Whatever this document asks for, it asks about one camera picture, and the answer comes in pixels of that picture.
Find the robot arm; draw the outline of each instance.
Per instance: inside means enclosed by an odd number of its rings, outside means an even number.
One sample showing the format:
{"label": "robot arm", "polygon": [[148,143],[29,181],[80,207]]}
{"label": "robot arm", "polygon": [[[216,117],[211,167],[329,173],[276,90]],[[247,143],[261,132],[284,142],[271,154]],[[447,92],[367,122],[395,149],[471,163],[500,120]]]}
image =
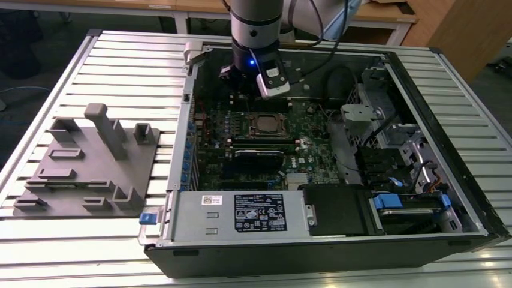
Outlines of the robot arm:
{"label": "robot arm", "polygon": [[352,17],[361,0],[313,0],[323,21],[319,19],[308,0],[232,0],[231,34],[233,36],[233,65],[244,74],[243,79],[255,79],[261,98],[269,98],[289,91],[289,81],[279,56],[279,32],[281,23],[308,33],[336,40],[343,19]]}

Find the metal slotted table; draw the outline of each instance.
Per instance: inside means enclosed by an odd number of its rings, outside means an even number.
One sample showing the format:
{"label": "metal slotted table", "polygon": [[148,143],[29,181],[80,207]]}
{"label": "metal slotted table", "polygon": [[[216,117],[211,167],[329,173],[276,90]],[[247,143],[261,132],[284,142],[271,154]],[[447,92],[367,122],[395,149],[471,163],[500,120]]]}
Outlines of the metal slotted table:
{"label": "metal slotted table", "polygon": [[[137,219],[9,219],[15,198],[52,141],[45,132],[52,119],[76,117],[79,125],[92,125],[83,118],[88,103],[105,103],[108,117],[119,118],[124,127],[143,121],[161,130],[145,205],[163,205],[187,76],[183,50],[191,40],[229,42],[227,37],[115,31],[87,36],[0,174],[0,217],[5,217],[0,221],[0,286],[509,286],[512,241],[455,254],[421,268],[173,280],[144,255]],[[396,52],[512,232],[512,140],[444,56],[427,48],[361,44],[341,48]],[[147,235],[157,234],[159,227],[151,226]]]}

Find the metal bracket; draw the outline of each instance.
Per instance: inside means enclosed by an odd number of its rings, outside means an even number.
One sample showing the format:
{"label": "metal bracket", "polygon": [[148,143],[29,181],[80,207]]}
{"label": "metal bracket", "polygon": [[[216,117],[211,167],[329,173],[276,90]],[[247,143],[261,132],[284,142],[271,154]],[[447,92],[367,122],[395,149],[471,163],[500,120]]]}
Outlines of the metal bracket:
{"label": "metal bracket", "polygon": [[204,58],[203,41],[191,41],[185,44],[183,58],[187,65],[196,64]]}

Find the floor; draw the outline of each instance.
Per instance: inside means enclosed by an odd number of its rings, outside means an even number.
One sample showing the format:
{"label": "floor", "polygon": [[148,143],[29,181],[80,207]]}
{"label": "floor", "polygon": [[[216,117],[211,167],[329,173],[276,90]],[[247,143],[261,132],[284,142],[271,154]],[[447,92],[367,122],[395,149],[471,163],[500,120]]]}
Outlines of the floor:
{"label": "floor", "polygon": [[[175,29],[172,19],[161,19],[160,22],[157,17],[73,13],[71,19],[72,22],[64,24],[57,13],[39,13],[39,25],[43,29],[44,40],[33,43],[33,52],[41,63],[41,72],[25,80],[12,80],[0,73],[0,91],[17,86],[41,86],[51,89],[89,28],[141,32],[161,32],[163,30],[172,32]],[[191,22],[192,33],[229,34],[229,22],[227,20],[217,20],[215,23],[207,23],[207,21],[209,20],[193,20]],[[471,87],[511,134],[512,79],[496,74],[493,69],[487,67],[472,82]],[[7,109],[0,112],[0,131],[3,133],[0,168],[39,112],[45,97],[47,93],[37,90],[16,90],[0,95],[0,99],[7,104]]]}

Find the warning label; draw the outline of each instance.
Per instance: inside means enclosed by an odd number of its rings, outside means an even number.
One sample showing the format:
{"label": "warning label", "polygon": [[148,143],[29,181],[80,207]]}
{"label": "warning label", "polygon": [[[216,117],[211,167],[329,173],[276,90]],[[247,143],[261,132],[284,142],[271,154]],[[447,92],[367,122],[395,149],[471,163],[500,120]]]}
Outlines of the warning label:
{"label": "warning label", "polygon": [[237,232],[287,231],[283,194],[235,195]]}

